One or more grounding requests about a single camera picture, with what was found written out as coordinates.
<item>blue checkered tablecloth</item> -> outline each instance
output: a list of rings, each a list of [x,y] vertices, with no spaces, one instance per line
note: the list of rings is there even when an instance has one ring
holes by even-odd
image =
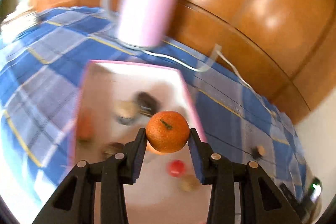
[[[100,8],[61,7],[45,10],[39,18],[42,23],[37,27],[0,47],[3,156],[38,206],[66,175],[79,83],[90,59],[147,62],[181,70],[213,150],[245,164],[252,160],[252,148],[262,145],[266,155],[258,160],[260,165],[276,185],[284,182],[297,198],[302,197],[306,164],[292,122],[265,99],[277,113],[272,118],[236,75],[217,63],[196,73],[170,60],[123,48],[111,38],[115,24]],[[155,52],[192,67],[206,60],[169,38]]]

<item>screw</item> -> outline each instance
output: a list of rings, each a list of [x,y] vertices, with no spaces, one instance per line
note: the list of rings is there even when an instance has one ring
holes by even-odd
[[[213,153],[213,154],[211,155],[211,158],[212,158],[213,160],[220,160],[220,159],[221,159],[221,156],[220,156],[220,154],[218,154],[218,153]]]
[[[123,153],[117,153],[114,155],[114,157],[117,159],[117,160],[121,160],[125,157],[125,155]]]
[[[259,165],[256,161],[250,161],[249,166],[252,167],[252,168],[257,168]]]
[[[77,163],[77,166],[79,167],[79,168],[82,168],[82,167],[84,167],[86,165],[86,161],[84,161],[84,160],[81,160],[81,161],[79,161],[78,163]]]

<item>red ball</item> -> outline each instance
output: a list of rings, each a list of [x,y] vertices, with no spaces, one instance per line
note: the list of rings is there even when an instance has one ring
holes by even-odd
[[[180,177],[185,172],[185,164],[182,160],[173,160],[167,165],[167,173],[172,177]]]

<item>white wall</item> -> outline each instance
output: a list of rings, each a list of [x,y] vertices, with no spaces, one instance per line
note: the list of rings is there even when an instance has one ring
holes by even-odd
[[[336,88],[295,126],[314,176],[322,181],[322,211],[336,194]]]

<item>box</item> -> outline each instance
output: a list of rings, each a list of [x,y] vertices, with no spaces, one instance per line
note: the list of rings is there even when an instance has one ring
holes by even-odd
[[[104,145],[132,141],[139,128],[146,127],[148,117],[142,115],[131,126],[125,126],[117,123],[113,113],[115,100],[132,100],[140,91],[148,92],[159,101],[159,111],[172,110],[182,114],[189,127],[196,128],[200,139],[206,141],[179,70],[142,63],[92,60],[82,82],[78,117],[86,116],[88,127],[93,130],[93,138],[88,143],[73,140],[72,166],[80,160],[89,163],[104,160]],[[196,224],[207,219],[211,186],[201,185],[190,193],[181,190],[181,179],[171,177],[166,172],[167,164],[175,159],[184,161],[186,173],[194,175],[188,145],[172,154],[145,153],[140,177],[134,185],[124,185],[130,224]],[[100,223],[99,183],[96,187],[94,214],[94,222]]]

